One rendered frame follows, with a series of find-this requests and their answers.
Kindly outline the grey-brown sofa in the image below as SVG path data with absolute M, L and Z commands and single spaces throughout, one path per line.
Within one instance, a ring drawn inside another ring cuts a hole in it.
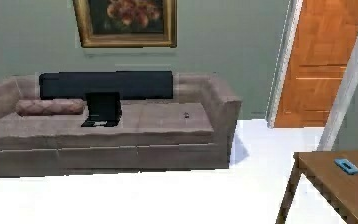
M 19 116 L 17 102 L 38 98 L 39 90 L 31 77 L 0 84 L 0 177 L 229 165 L 241 102 L 216 77 L 186 79 L 171 100 L 125 101 L 116 127 L 82 127 L 80 115 Z

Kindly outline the pink quilted bolster pillow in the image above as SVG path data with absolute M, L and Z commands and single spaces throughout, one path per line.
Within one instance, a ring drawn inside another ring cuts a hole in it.
M 81 99 L 19 100 L 15 112 L 19 116 L 80 115 L 85 106 Z

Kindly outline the orange wooden room door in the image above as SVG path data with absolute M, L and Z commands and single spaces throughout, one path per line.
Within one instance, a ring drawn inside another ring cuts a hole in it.
M 303 0 L 274 126 L 323 127 L 358 36 L 358 0 Z

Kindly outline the black open laptop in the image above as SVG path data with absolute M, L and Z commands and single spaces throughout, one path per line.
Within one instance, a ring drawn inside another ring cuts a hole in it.
M 96 122 L 104 122 L 104 127 L 115 127 L 121 116 L 120 94 L 118 92 L 89 92 L 85 94 L 88 117 L 82 127 L 94 127 Z

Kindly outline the brown wooden table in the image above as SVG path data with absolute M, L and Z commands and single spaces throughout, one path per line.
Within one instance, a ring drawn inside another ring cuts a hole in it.
M 358 150 L 295 152 L 294 164 L 275 224 L 285 224 L 301 175 L 341 216 L 346 224 L 358 224 L 358 173 L 346 174 L 335 159 L 347 159 L 358 168 Z

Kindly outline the blue flat box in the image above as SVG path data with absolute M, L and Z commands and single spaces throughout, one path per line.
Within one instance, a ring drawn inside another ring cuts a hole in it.
M 348 159 L 338 158 L 334 160 L 334 163 L 348 175 L 358 174 L 358 167 Z

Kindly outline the gold framed flower painting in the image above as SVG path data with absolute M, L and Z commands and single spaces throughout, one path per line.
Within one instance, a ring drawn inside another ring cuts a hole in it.
M 83 48 L 177 47 L 177 0 L 72 0 Z

